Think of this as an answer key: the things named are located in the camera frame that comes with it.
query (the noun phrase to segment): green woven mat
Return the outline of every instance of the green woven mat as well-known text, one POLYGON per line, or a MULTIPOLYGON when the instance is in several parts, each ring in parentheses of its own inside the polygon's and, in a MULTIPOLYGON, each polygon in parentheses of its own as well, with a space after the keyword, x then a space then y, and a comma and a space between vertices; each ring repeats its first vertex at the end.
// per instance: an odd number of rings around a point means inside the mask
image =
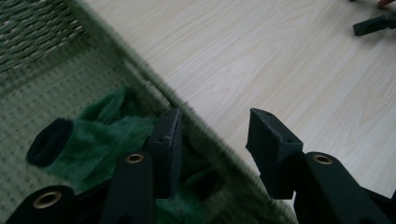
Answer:
POLYGON ((202 202, 210 223, 295 223, 260 179, 159 76, 79 1, 0 1, 0 223, 32 192, 69 183, 29 165, 26 152, 54 119, 72 119, 122 86, 148 115, 183 113, 183 138, 222 184, 202 202))

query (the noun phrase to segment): wooden table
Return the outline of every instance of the wooden table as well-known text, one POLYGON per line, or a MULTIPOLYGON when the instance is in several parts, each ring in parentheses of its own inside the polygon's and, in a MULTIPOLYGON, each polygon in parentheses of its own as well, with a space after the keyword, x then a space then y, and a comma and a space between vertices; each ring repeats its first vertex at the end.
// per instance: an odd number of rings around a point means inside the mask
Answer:
POLYGON ((374 0, 88 3, 253 169, 256 107, 362 186, 396 189, 396 32, 352 30, 390 13, 374 0))

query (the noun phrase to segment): green fabric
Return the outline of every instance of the green fabric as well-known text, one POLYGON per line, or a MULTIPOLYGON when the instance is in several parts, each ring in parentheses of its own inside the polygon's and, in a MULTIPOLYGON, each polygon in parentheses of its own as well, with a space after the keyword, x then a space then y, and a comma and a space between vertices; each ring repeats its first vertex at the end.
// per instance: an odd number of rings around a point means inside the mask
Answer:
MULTIPOLYGON (((77 191, 90 189, 111 178, 121 154, 142 147, 156 121, 142 115, 130 89, 114 91, 73 120, 63 151, 45 171, 67 180, 77 191)), ((158 200, 157 223, 205 223, 204 209, 193 189, 208 169, 202 160, 194 160, 185 165, 185 181, 179 184, 175 199, 158 200)))

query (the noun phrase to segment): black plastic part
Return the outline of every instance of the black plastic part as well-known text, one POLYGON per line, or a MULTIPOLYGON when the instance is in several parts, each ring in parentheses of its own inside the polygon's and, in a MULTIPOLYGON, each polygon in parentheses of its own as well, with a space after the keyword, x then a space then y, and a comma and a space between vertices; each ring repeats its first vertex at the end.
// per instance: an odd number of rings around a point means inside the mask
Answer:
POLYGON ((291 199, 292 163, 304 155, 303 142, 276 116, 252 108, 246 148, 261 172, 262 183, 270 197, 291 199))
POLYGON ((152 160, 146 151, 124 154, 111 180, 99 223, 155 223, 152 181, 152 160), (141 161, 129 163, 131 156, 141 161))
POLYGON ((66 186, 50 186, 28 196, 6 222, 7 224, 68 224, 74 222, 69 215, 74 203, 74 191, 66 186))
POLYGON ((76 204, 72 211, 76 217, 75 224, 99 222, 110 183, 111 179, 76 196, 76 204))
POLYGON ((362 21, 353 25, 353 30, 355 35, 362 36, 368 35, 380 30, 385 30, 388 28, 388 20, 385 16, 379 16, 372 18, 368 21, 362 21))
POLYGON ((37 135, 26 160, 40 167, 52 164, 64 149, 72 130, 71 120, 56 119, 37 135))
POLYGON ((388 27, 389 27, 389 29, 395 29, 396 28, 396 12, 393 12, 388 17, 388 27))
POLYGON ((391 223, 336 158, 309 152, 298 167, 294 208, 300 224, 391 223))
POLYGON ((396 201, 375 193, 369 189, 364 189, 370 196, 372 201, 382 210, 382 212, 391 220, 396 223, 396 201))
POLYGON ((154 165, 155 198, 175 196, 181 168, 181 113, 172 109, 160 116, 146 143, 146 150, 154 165))

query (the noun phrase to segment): metal grommet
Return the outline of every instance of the metal grommet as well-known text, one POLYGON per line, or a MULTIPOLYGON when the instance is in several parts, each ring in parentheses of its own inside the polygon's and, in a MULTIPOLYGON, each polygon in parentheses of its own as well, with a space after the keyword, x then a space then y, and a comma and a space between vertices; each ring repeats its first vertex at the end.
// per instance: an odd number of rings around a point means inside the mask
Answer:
POLYGON ((33 207, 36 209, 43 209, 56 204, 62 198, 60 191, 51 191, 40 195, 33 202, 33 207))
POLYGON ((132 154, 126 158, 126 162, 128 163, 137 163, 144 159, 143 155, 141 154, 132 154))
POLYGON ((325 165, 332 164, 332 160, 329 157, 320 154, 314 155, 314 160, 325 165))

